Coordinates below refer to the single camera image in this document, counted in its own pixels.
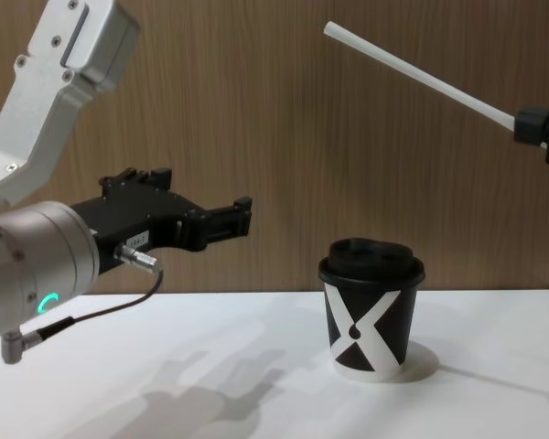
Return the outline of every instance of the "cable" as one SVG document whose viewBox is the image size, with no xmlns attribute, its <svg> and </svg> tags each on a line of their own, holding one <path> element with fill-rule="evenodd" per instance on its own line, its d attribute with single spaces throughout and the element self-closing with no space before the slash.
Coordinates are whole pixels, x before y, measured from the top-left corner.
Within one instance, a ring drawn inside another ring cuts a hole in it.
<svg viewBox="0 0 549 439">
<path fill-rule="evenodd" d="M 153 287 L 143 295 L 142 297 L 139 297 L 136 300 L 133 300 L 132 302 L 128 302 L 126 304 L 113 306 L 111 308 L 103 309 L 102 311 L 96 311 L 95 313 L 86 314 L 85 316 L 80 317 L 66 317 L 60 320 L 59 322 L 55 322 L 52 325 L 48 325 L 47 327 L 42 327 L 41 329 L 37 329 L 37 332 L 41 338 L 41 341 L 45 341 L 47 338 L 51 338 L 55 335 L 57 335 L 59 332 L 67 329 L 68 327 L 72 327 L 76 323 L 84 322 L 86 320 L 90 320 L 95 317 L 99 316 L 105 316 L 107 314 L 115 313 L 116 311 L 121 311 L 123 309 L 129 308 L 131 306 L 135 306 L 138 304 L 142 304 L 145 300 L 150 299 L 154 293 L 158 291 L 161 284 L 163 283 L 163 278 L 165 277 L 164 272 L 161 270 L 158 272 L 158 277 L 156 278 L 156 282 L 153 285 Z"/>
</svg>

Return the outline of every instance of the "white stick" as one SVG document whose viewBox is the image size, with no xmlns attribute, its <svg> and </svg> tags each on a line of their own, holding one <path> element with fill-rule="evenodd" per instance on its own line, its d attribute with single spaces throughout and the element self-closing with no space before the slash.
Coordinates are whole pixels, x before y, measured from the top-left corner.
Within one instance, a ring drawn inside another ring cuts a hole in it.
<svg viewBox="0 0 549 439">
<path fill-rule="evenodd" d="M 485 102 L 479 101 L 478 99 L 464 93 L 463 91 L 456 89 L 455 87 L 452 87 L 442 80 L 439 80 L 431 76 L 430 74 L 425 73 L 417 67 L 412 66 L 408 62 L 405 62 L 402 59 L 395 57 L 386 50 L 382 50 L 381 48 L 374 46 L 372 43 L 369 43 L 365 39 L 362 39 L 357 35 L 352 34 L 351 32 L 349 32 L 349 30 L 346 30 L 343 27 L 338 26 L 330 21 L 326 25 L 324 33 L 332 38 L 335 38 L 337 41 L 347 44 L 351 48 L 355 48 L 363 54 L 377 59 L 387 66 L 400 71 L 406 76 L 409 76 L 414 80 L 418 80 L 419 82 L 428 85 L 434 90 L 442 92 L 446 96 L 449 96 L 451 99 L 463 103 L 472 110 L 489 117 L 494 122 L 499 123 L 504 128 L 514 131 L 514 117 L 510 116 L 506 112 L 501 112 L 497 108 L 494 108 Z"/>
</svg>

